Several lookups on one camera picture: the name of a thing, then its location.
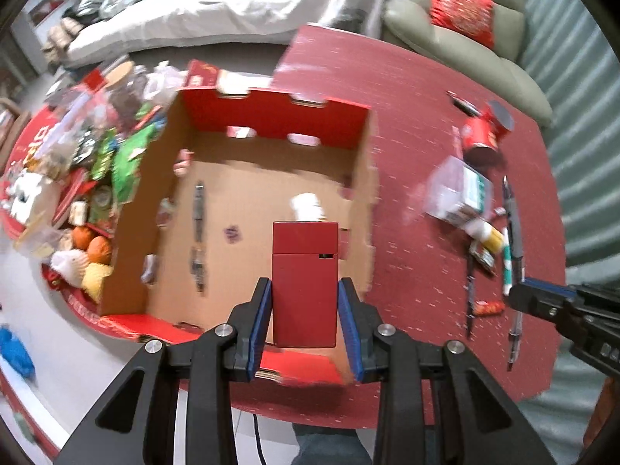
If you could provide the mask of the teal white glue stick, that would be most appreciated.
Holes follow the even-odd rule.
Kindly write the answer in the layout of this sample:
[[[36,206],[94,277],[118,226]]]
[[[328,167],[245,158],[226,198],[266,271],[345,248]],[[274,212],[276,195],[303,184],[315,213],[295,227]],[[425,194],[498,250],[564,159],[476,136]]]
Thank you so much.
[[[505,244],[502,250],[502,296],[508,298],[513,283],[512,274],[512,252],[509,240],[509,231],[507,227],[502,229],[502,235],[505,238]]]

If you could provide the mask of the grey grip gel pen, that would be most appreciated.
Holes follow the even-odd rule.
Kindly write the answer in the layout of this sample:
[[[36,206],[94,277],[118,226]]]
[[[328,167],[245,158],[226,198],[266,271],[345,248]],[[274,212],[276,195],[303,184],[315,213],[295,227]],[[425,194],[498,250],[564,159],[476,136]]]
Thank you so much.
[[[505,208],[506,220],[508,221],[508,237],[511,252],[512,286],[521,283],[524,279],[524,243],[522,242],[522,229],[518,205],[509,178],[502,178],[503,207]],[[524,328],[524,313],[515,311],[515,317],[509,331],[510,353],[506,370],[512,372],[518,359]]]

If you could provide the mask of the clear plastic container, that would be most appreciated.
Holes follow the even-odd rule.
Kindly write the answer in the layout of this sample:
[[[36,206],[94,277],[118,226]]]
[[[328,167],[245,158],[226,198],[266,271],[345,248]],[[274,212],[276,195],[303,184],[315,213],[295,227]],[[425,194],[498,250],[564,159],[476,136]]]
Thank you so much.
[[[451,155],[429,175],[425,212],[462,227],[473,219],[488,220],[493,196],[493,185],[485,176]]]

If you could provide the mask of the small red box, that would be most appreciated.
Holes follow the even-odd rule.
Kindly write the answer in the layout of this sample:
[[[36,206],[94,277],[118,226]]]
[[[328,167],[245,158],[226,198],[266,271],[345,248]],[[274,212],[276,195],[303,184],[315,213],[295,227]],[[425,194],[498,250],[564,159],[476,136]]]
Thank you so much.
[[[335,222],[273,225],[273,342],[279,348],[336,345],[338,248]]]

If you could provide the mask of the red lighter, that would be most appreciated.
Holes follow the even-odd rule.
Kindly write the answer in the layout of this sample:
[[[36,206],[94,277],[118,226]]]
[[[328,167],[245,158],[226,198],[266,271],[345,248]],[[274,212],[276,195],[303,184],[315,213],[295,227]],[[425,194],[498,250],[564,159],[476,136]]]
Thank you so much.
[[[483,301],[474,302],[473,315],[475,317],[499,316],[505,311],[505,303],[503,301]]]

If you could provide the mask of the black marker pen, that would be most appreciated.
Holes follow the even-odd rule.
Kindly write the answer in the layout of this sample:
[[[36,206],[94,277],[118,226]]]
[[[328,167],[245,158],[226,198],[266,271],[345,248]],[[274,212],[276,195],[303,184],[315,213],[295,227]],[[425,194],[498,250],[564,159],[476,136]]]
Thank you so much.
[[[473,330],[473,322],[475,319],[475,275],[474,275],[474,258],[471,253],[467,256],[467,315],[465,315],[465,333],[470,339]]]

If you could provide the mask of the small patterned packet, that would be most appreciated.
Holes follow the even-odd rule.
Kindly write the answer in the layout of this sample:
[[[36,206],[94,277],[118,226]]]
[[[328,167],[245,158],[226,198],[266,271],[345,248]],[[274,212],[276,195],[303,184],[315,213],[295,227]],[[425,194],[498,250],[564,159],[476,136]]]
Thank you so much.
[[[476,262],[477,265],[480,265],[480,267],[484,271],[486,271],[487,274],[495,274],[495,255],[482,244],[480,244],[479,241],[472,241],[472,243],[470,244],[469,254],[473,258],[474,262]]]

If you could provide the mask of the yellow label pill bottle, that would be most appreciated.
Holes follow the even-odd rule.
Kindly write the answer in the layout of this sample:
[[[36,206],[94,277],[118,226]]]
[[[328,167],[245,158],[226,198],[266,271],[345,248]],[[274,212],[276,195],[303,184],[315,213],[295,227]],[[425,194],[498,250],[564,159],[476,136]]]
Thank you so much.
[[[469,237],[478,241],[494,255],[505,247],[505,236],[484,219],[472,219],[463,226],[463,229]]]

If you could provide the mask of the green white medicine box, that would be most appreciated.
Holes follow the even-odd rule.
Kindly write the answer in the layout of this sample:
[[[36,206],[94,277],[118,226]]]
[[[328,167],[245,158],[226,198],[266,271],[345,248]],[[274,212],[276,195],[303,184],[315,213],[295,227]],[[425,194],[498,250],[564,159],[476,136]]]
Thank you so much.
[[[439,203],[441,218],[455,227],[472,219],[488,219],[492,200],[490,181],[467,164],[459,163],[443,183]]]

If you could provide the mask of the pen inside box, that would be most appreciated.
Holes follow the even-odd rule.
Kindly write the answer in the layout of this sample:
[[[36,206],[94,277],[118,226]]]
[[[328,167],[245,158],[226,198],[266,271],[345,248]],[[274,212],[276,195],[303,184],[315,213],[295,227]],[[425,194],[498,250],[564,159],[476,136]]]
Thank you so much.
[[[195,183],[195,193],[192,203],[192,222],[193,222],[193,245],[191,248],[190,270],[195,278],[196,290],[204,293],[204,262],[202,252],[204,249],[203,233],[205,220],[205,186],[202,181]]]

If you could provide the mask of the red cardboard box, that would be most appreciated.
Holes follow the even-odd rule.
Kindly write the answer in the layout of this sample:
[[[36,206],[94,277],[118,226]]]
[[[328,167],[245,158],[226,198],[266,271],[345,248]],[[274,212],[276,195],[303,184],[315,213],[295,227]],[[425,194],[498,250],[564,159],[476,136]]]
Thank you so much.
[[[216,326],[271,274],[273,225],[294,220],[290,200],[305,192],[319,198],[326,222],[338,224],[339,275],[365,293],[375,253],[374,129],[371,109],[350,101],[312,103],[269,88],[238,96],[181,89],[120,209],[100,309],[119,314],[145,303],[153,317]],[[155,224],[173,168],[191,207],[195,183],[205,186],[203,294],[190,270],[192,210],[163,232]]]

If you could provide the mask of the red can lying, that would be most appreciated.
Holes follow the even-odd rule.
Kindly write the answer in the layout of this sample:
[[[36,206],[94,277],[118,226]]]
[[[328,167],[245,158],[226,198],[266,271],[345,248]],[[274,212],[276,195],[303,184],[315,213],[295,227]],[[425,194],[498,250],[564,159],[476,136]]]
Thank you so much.
[[[490,167],[498,162],[498,144],[490,121],[469,117],[460,129],[462,156],[473,167]]]

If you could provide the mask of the red paper cup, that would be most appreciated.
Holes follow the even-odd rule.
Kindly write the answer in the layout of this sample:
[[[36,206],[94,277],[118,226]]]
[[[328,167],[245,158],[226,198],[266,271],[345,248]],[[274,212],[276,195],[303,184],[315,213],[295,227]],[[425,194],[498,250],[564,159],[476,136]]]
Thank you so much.
[[[496,136],[501,139],[514,130],[512,114],[498,101],[490,100],[484,108],[483,118],[489,121]]]

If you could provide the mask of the small white bottle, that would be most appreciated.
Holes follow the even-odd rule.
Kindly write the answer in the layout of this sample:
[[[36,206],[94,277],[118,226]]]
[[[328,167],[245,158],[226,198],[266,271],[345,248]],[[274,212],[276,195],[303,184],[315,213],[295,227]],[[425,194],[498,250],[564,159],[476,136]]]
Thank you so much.
[[[314,193],[295,195],[290,200],[290,207],[297,222],[323,222],[326,219],[319,198]]]

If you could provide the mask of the red snack tray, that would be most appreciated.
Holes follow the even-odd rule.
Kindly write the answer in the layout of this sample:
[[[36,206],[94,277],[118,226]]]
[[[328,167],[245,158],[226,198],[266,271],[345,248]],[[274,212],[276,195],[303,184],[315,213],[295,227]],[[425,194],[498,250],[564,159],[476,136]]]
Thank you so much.
[[[219,74],[220,71],[216,67],[192,60],[181,72],[181,81],[177,84],[166,81],[153,82],[146,90],[153,108],[137,122],[134,129],[140,130],[158,115],[165,114],[179,90],[185,87],[216,86]],[[57,121],[58,117],[53,113],[53,109],[43,106],[21,130],[9,154],[7,164],[13,165],[23,161],[31,153],[31,149],[43,142]],[[179,220],[183,209],[192,210],[190,198],[181,197],[183,179],[180,173],[175,168],[171,171],[169,187],[162,200],[158,202],[157,215],[155,215],[158,232],[163,232],[174,220]],[[91,188],[93,188],[93,182],[87,179],[85,171],[74,171],[69,173],[66,179],[61,179],[60,196],[56,200],[56,209],[53,210],[52,215],[52,225],[55,228],[61,228],[68,223],[71,204],[85,197]],[[145,303],[138,308],[122,308],[121,312],[116,314],[109,310],[102,311],[84,291],[71,287],[66,282],[56,279],[49,283],[49,287],[60,293],[72,315],[75,315],[85,326],[104,336],[133,342],[155,338],[176,344],[195,339],[203,331],[199,326],[188,321],[178,319],[166,321],[153,317],[147,312]]]

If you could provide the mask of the red cushion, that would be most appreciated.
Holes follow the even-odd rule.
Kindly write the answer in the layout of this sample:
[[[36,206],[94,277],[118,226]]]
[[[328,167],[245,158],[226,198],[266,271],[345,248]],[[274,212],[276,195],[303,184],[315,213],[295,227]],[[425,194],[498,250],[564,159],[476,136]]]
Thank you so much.
[[[430,0],[431,22],[493,48],[493,0]]]

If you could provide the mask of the green sofa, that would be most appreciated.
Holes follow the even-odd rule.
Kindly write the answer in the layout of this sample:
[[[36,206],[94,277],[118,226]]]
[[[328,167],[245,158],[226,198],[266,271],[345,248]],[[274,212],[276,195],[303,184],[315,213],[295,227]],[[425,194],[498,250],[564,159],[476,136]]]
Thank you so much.
[[[517,65],[527,29],[524,0],[493,1],[493,48],[434,25],[430,0],[388,0],[382,38],[460,71],[539,126],[548,126],[553,118],[552,106],[538,84]]]

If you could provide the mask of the white blanket bed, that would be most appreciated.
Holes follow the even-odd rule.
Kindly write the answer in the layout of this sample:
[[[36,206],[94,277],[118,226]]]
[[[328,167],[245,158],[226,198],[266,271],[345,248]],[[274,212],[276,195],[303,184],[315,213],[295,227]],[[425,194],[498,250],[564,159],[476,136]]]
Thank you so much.
[[[384,0],[77,0],[47,33],[52,68],[215,43],[288,43],[313,23],[376,37]]]

